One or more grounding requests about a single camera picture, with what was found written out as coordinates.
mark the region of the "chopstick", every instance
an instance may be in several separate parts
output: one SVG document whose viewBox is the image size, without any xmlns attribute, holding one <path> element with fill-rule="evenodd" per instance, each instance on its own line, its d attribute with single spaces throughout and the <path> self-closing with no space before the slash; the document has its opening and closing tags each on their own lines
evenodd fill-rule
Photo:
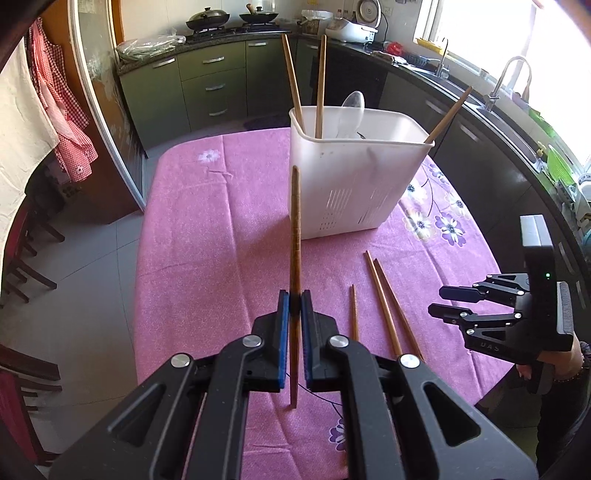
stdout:
<svg viewBox="0 0 591 480">
<path fill-rule="evenodd" d="M 304 128 L 304 116 L 301 111 L 300 92 L 297 88 L 296 71 L 294 70 L 294 63 L 291 58 L 290 42 L 287 39 L 287 35 L 282 34 L 281 41 L 283 42 L 283 53 L 285 54 L 287 76 L 290 78 L 291 99 L 294 102 L 295 119 L 300 124 L 300 128 L 305 135 L 306 129 Z"/>
<path fill-rule="evenodd" d="M 301 210 L 300 169 L 291 169 L 291 252 L 290 252 L 290 405 L 297 408 L 300 366 L 301 295 Z"/>
<path fill-rule="evenodd" d="M 357 321 L 357 298 L 355 297 L 355 285 L 351 285 L 351 317 L 353 320 L 351 338 L 359 342 L 359 323 Z"/>
<path fill-rule="evenodd" d="M 316 131 L 314 137 L 322 138 L 322 124 L 324 120 L 324 80 L 326 78 L 326 35 L 322 35 L 318 61 L 318 95 L 316 97 Z"/>
<path fill-rule="evenodd" d="M 425 359 L 423 357 L 423 353 L 421 352 L 421 348 L 419 347 L 419 345 L 417 343 L 417 339 L 415 338 L 414 333 L 410 328 L 410 324 L 408 322 L 408 319 L 406 318 L 406 315 L 402 311 L 400 303 L 398 302 L 398 299 L 396 298 L 394 290 L 392 289 L 392 285 L 390 285 L 388 277 L 386 276 L 386 272 L 382 268 L 382 265 L 380 265 L 379 260 L 377 258 L 374 260 L 374 266 L 378 272 L 378 276 L 381 276 L 384 279 L 384 283 L 386 285 L 386 290 L 388 290 L 388 294 L 390 295 L 390 298 L 394 302 L 394 308 L 396 309 L 396 312 L 398 313 L 398 317 L 400 318 L 400 321 L 402 321 L 402 325 L 404 326 L 404 330 L 406 331 L 408 339 L 410 340 L 411 346 L 413 348 L 413 353 L 424 362 Z"/>
<path fill-rule="evenodd" d="M 378 290 L 379 302 L 382 304 L 382 311 L 384 312 L 384 316 L 386 318 L 386 326 L 388 327 L 388 332 L 390 334 L 392 350 L 394 350 L 394 354 L 396 356 L 400 356 L 402 355 L 402 348 L 400 347 L 400 341 L 398 340 L 398 335 L 396 334 L 396 327 L 394 326 L 392 313 L 390 312 L 390 307 L 388 307 L 386 295 L 384 295 L 384 289 L 382 288 L 382 284 L 379 281 L 378 273 L 375 270 L 374 262 L 371 259 L 369 250 L 365 251 L 365 258 L 368 260 L 369 271 L 371 272 L 371 276 L 374 279 L 375 287 Z"/>
<path fill-rule="evenodd" d="M 433 140 L 435 140 L 441 134 L 441 132 L 443 132 L 445 127 L 447 127 L 448 124 L 451 123 L 453 118 L 456 116 L 456 113 L 459 112 L 460 108 L 462 107 L 462 105 L 464 104 L 466 99 L 468 98 L 468 95 L 470 95 L 471 93 L 472 93 L 472 87 L 468 87 L 466 89 L 466 91 L 464 93 L 462 93 L 462 96 L 460 98 L 458 98 L 457 102 L 454 103 L 453 106 L 449 109 L 448 113 L 445 114 L 445 116 L 441 119 L 441 121 L 437 124 L 437 126 L 433 129 L 433 131 L 429 134 L 429 136 L 425 140 L 425 143 L 431 143 Z"/>
</svg>

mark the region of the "hand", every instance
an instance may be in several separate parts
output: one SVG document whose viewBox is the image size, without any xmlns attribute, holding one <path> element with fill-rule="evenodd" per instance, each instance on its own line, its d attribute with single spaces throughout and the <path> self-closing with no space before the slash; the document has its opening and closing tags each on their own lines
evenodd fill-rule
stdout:
<svg viewBox="0 0 591 480">
<path fill-rule="evenodd" d="M 573 346 L 570 352 L 542 352 L 538 357 L 540 362 L 555 366 L 554 379 L 568 380 L 579 373 L 583 366 L 583 354 L 577 335 L 573 335 Z M 531 379 L 530 365 L 516 365 L 520 377 Z"/>
</svg>

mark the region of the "red checkered apron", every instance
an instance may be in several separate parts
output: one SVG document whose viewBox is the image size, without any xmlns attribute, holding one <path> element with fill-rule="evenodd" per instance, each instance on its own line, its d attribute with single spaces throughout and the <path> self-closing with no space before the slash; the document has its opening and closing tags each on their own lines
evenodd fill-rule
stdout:
<svg viewBox="0 0 591 480">
<path fill-rule="evenodd" d="M 98 154 L 82 130 L 88 117 L 66 83 L 61 47 L 47 39 L 41 18 L 29 30 L 33 48 L 33 75 L 37 93 L 60 139 L 56 157 L 72 181 L 82 181 L 92 173 L 90 163 Z"/>
</svg>

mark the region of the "white rice cooker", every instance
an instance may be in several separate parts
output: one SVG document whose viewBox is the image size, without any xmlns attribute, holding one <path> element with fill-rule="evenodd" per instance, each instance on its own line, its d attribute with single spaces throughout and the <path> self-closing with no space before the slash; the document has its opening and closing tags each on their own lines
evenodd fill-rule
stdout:
<svg viewBox="0 0 591 480">
<path fill-rule="evenodd" d="M 374 41 L 382 19 L 379 0 L 359 0 L 355 8 L 357 23 L 335 18 L 326 27 L 326 36 L 341 42 L 368 43 Z"/>
</svg>

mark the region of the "clear spoon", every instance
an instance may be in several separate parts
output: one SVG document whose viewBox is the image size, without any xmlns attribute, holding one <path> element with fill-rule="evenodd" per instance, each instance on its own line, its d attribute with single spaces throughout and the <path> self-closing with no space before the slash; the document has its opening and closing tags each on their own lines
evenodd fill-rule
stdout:
<svg viewBox="0 0 591 480">
<path fill-rule="evenodd" d="M 361 125 L 364 112 L 365 98 L 363 93 L 356 90 L 343 102 L 336 138 L 353 138 Z"/>
</svg>

